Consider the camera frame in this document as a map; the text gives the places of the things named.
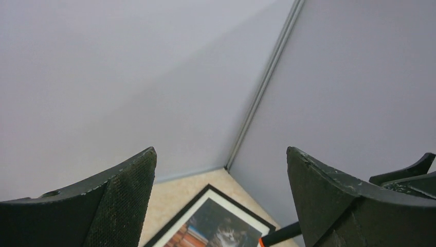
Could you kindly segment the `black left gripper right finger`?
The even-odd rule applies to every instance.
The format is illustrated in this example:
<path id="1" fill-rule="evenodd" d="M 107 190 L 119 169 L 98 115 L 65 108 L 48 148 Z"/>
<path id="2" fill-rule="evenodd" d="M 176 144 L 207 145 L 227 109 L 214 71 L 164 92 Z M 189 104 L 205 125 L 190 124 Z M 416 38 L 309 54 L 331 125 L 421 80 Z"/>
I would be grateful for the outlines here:
<path id="1" fill-rule="evenodd" d="M 306 246 L 435 246 L 435 200 L 363 181 L 288 147 Z"/>

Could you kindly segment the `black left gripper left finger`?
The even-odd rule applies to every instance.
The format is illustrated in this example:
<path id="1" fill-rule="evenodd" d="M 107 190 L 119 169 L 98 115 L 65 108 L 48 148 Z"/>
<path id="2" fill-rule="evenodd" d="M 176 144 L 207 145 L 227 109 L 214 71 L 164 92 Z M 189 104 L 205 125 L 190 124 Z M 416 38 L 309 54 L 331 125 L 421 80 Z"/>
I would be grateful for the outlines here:
<path id="1" fill-rule="evenodd" d="M 146 148 L 38 198 L 1 202 L 1 246 L 138 246 L 155 179 Z"/>

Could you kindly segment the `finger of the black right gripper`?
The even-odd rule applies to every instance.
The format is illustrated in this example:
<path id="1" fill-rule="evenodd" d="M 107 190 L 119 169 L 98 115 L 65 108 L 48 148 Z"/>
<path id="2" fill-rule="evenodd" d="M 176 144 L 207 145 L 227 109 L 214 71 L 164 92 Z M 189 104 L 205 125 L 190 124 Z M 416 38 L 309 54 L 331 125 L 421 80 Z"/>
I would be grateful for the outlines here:
<path id="1" fill-rule="evenodd" d="M 434 159 L 435 154 L 427 152 L 417 162 L 410 165 L 409 167 L 372 176 L 369 178 L 369 182 L 381 186 L 383 183 L 411 178 L 418 175 L 425 175 L 429 171 Z"/>
<path id="2" fill-rule="evenodd" d="M 383 183 L 385 189 L 435 200 L 435 171 L 410 178 Z"/>

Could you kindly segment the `cat photo print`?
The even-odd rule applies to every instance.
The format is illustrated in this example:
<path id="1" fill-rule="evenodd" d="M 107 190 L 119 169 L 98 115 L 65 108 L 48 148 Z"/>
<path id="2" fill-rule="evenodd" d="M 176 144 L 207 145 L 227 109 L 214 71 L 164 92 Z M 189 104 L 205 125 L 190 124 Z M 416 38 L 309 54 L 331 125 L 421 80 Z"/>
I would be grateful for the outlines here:
<path id="1" fill-rule="evenodd" d="M 262 232 L 207 199 L 165 246 L 257 246 Z"/>

